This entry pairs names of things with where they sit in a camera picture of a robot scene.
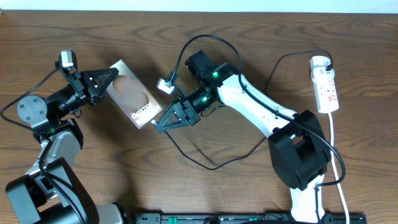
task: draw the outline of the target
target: wood grain surface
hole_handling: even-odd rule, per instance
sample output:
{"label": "wood grain surface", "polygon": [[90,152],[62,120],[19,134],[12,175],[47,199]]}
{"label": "wood grain surface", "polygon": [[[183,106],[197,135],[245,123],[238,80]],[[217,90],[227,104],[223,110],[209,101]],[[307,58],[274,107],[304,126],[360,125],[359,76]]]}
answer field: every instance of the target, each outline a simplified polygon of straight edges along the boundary
{"label": "wood grain surface", "polygon": [[[61,50],[73,49],[79,70],[107,68],[123,59],[167,106],[171,97],[155,85],[174,69],[184,43],[198,34],[218,35],[235,45],[244,60],[243,73],[260,90],[283,54],[328,50],[335,63],[340,101],[334,113],[335,139],[347,167],[342,186],[348,208],[366,214],[369,223],[398,222],[398,16],[4,11],[0,105],[53,70]],[[210,39],[192,43],[183,61],[200,49],[217,63],[236,65],[235,54]],[[310,57],[282,61],[270,93],[288,108],[316,113]],[[184,66],[178,73],[178,84],[188,92],[196,87]],[[65,85],[61,74],[54,75],[35,94],[48,96]],[[19,119],[15,107],[6,114]],[[328,138],[327,115],[316,114]],[[183,158],[151,125],[138,130],[109,96],[95,108],[84,107],[78,124],[85,141],[73,169],[98,204],[120,202],[131,210],[165,213],[290,209],[289,189],[271,167],[267,142],[243,161],[207,171]],[[247,153],[263,137],[229,108],[170,133],[187,154],[209,166],[201,152],[220,164]],[[40,146],[32,133],[2,119],[0,143],[0,223],[15,223],[5,188],[31,167]],[[332,178],[329,167],[326,180]],[[324,188],[323,206],[331,212],[343,211],[336,187]]]}

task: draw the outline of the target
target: wooden table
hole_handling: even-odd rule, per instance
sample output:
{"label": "wooden table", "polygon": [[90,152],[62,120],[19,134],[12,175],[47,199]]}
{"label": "wooden table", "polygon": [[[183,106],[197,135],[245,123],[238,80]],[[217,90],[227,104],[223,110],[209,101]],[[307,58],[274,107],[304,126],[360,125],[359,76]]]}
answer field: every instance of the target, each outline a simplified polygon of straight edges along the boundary
{"label": "wooden table", "polygon": [[[166,106],[170,97],[155,85],[174,68],[184,43],[198,34],[224,37],[240,51],[243,73],[263,90],[277,59],[302,50],[331,52],[340,109],[334,113],[336,148],[347,176],[343,190],[351,212],[369,223],[398,222],[398,17],[362,14],[246,14],[171,12],[4,11],[0,17],[1,106],[30,89],[63,49],[73,49],[80,70],[107,68],[123,59]],[[235,54],[220,42],[202,39],[183,61],[203,49],[217,63]],[[318,114],[308,60],[286,58],[272,82],[282,105],[316,113],[329,138],[328,118]],[[182,66],[178,84],[188,92],[195,79]],[[66,85],[58,74],[35,94],[48,96]],[[6,113],[18,119],[16,108]],[[249,158],[207,171],[183,158],[151,125],[138,130],[110,97],[86,106],[78,120],[84,148],[74,171],[98,204],[120,202],[132,210],[165,213],[264,213],[289,210],[289,189],[271,167],[268,144]],[[6,184],[34,163],[40,147],[32,133],[0,119],[0,222],[14,223]],[[229,108],[193,127],[170,132],[182,149],[209,166],[247,153],[263,135]],[[332,180],[331,167],[326,180]],[[342,212],[336,187],[323,191],[323,206]]]}

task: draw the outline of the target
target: electrical outlet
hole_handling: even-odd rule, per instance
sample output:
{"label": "electrical outlet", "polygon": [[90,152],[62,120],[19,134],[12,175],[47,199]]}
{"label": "electrical outlet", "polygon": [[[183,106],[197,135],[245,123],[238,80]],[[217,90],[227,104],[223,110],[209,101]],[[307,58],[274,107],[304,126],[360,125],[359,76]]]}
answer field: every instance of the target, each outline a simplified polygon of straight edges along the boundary
{"label": "electrical outlet", "polygon": [[335,86],[335,71],[326,71],[330,59],[314,56],[310,60],[311,79],[315,89],[315,97],[319,113],[331,113],[339,108]]}

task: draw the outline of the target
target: white power strip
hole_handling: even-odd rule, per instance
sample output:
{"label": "white power strip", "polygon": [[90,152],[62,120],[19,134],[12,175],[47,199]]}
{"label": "white power strip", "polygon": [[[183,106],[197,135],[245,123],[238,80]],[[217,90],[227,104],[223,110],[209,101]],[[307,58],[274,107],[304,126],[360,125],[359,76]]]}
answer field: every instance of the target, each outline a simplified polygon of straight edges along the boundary
{"label": "white power strip", "polygon": [[310,60],[311,79],[319,113],[331,113],[339,108],[334,81],[335,71],[326,71],[328,65],[330,59],[324,56],[314,56]]}

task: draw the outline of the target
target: white wall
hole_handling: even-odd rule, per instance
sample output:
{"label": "white wall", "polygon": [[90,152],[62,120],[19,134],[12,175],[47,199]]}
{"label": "white wall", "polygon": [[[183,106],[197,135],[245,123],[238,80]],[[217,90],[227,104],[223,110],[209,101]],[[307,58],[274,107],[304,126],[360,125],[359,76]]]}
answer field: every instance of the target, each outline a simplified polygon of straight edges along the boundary
{"label": "white wall", "polygon": [[398,13],[398,0],[0,0],[33,10]]}

